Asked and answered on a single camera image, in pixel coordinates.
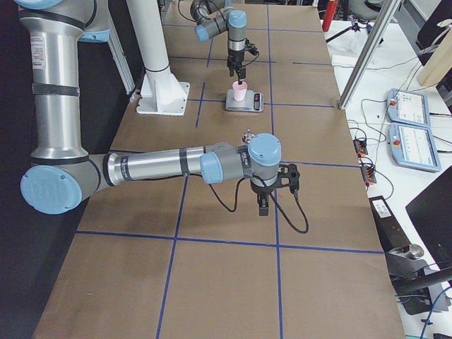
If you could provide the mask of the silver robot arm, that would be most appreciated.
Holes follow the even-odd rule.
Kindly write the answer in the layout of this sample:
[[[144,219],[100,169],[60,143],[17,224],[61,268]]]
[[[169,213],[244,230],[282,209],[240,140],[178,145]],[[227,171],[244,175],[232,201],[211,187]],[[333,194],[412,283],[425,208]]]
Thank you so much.
[[[239,146],[216,143],[151,153],[90,154],[82,146],[82,133],[114,138],[114,129],[130,99],[130,91],[119,92],[119,85],[108,85],[100,94],[81,99],[78,48],[81,42],[102,43],[111,39],[121,50],[113,28],[109,1],[14,1],[18,19],[30,35],[32,94],[36,119],[36,148],[30,155],[30,168],[20,180],[20,192],[26,203],[48,215],[69,212],[93,194],[126,182],[157,181],[198,176],[206,184],[231,179],[250,180],[257,195],[259,214],[264,214],[264,198],[283,187],[280,141],[270,133],[251,132]],[[172,73],[157,1],[125,1],[127,28],[135,36],[144,76],[139,114],[182,117],[189,98],[190,84],[180,82]],[[195,18],[198,39],[227,32],[227,61],[233,75],[244,84],[242,55],[251,47],[245,36],[245,12],[227,1],[213,1],[200,9],[190,9]]]
[[[229,5],[228,1],[192,1],[190,14],[196,23],[195,34],[200,42],[227,33],[227,67],[238,84],[246,78],[243,65],[247,46],[246,13]]]

